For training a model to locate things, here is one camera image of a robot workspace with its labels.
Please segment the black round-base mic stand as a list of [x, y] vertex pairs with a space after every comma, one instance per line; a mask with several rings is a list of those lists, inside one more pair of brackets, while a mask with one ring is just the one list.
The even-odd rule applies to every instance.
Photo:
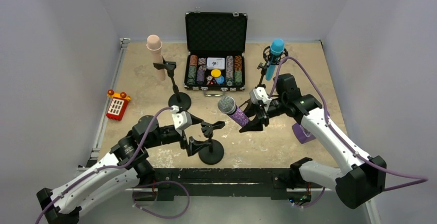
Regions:
[[157, 70], [166, 70], [167, 75], [172, 82], [173, 95], [171, 95], [168, 100], [168, 106], [179, 106], [184, 110], [188, 110], [192, 104], [191, 97], [186, 93], [180, 92], [179, 87], [174, 79], [177, 63], [173, 61], [166, 61], [163, 57], [161, 58], [161, 63], [153, 63], [153, 65]]

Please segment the purple glitter microphone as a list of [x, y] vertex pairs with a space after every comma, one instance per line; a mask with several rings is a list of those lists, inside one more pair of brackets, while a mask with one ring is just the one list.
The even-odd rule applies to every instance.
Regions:
[[235, 100], [230, 96], [222, 96], [217, 102], [218, 109], [228, 115], [241, 127], [245, 127], [249, 123], [247, 115], [237, 106]]

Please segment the blue microphone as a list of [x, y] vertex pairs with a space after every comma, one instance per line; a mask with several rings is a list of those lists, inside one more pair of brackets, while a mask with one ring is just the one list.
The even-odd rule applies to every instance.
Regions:
[[284, 41], [281, 38], [275, 39], [269, 48], [269, 54], [268, 54], [268, 61], [269, 65], [266, 71], [265, 79], [267, 81], [271, 80], [273, 77], [273, 74], [276, 70], [277, 62], [280, 59], [280, 56], [282, 55], [284, 50]]

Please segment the pink microphone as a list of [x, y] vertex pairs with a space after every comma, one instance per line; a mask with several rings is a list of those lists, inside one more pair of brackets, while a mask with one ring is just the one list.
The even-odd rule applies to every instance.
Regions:
[[153, 63], [161, 64], [162, 61], [162, 41], [157, 35], [150, 35], [146, 40], [146, 47], [152, 55]]

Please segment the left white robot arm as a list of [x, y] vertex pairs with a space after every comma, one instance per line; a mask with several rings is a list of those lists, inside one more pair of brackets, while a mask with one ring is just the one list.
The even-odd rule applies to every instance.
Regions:
[[192, 125], [204, 125], [203, 119], [178, 106], [169, 107], [172, 124], [159, 126], [159, 110], [154, 116], [146, 115], [122, 137], [98, 162], [70, 182], [55, 188], [43, 188], [37, 192], [41, 213], [39, 223], [78, 223], [80, 216], [118, 192], [132, 187], [155, 187], [155, 169], [148, 161], [147, 149], [179, 143], [181, 149], [193, 156], [207, 145], [190, 142], [185, 130]]

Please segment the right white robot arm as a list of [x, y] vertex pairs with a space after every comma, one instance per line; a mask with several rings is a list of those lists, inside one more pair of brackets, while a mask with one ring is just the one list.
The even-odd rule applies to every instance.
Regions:
[[316, 183], [336, 192], [350, 209], [355, 209], [384, 191], [386, 174], [370, 165], [386, 169], [385, 160], [372, 157], [358, 147], [325, 116], [322, 104], [311, 94], [302, 95], [295, 78], [283, 74], [276, 78], [278, 97], [272, 98], [263, 87], [253, 89], [244, 113], [253, 120], [244, 122], [240, 132], [262, 131], [270, 118], [286, 115], [295, 119], [299, 141], [314, 136], [329, 152], [337, 167], [322, 165], [311, 158], [291, 164], [282, 182], [290, 187]]

